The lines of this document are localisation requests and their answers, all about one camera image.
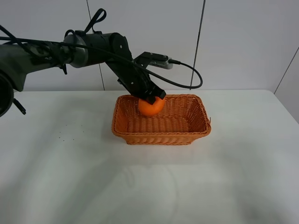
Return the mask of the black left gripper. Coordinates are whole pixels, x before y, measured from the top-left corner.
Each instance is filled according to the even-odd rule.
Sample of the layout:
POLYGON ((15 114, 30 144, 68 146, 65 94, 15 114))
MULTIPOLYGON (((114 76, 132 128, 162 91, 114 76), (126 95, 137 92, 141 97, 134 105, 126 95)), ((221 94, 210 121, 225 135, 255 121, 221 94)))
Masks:
POLYGON ((116 60, 109 60, 106 65, 118 77, 117 82, 131 95, 146 98, 145 101, 150 105, 155 103, 156 97, 165 98, 166 92, 157 85, 153 86, 149 77, 133 65, 116 60))

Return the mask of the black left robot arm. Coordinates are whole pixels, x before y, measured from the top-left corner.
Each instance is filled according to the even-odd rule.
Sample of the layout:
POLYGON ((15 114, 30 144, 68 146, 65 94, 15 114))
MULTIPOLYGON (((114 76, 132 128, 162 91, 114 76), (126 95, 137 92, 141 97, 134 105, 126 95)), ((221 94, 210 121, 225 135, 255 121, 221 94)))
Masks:
POLYGON ((157 86, 132 58, 126 37, 119 33, 89 33, 106 15, 104 9, 99 9, 85 30, 67 30, 62 42, 22 40, 1 27, 9 40, 0 46, 0 114, 4 115, 12 104, 26 113, 14 98, 14 91, 23 91, 29 73, 57 67, 67 74, 68 64, 83 68, 106 63, 131 95, 153 104, 159 96, 157 86))

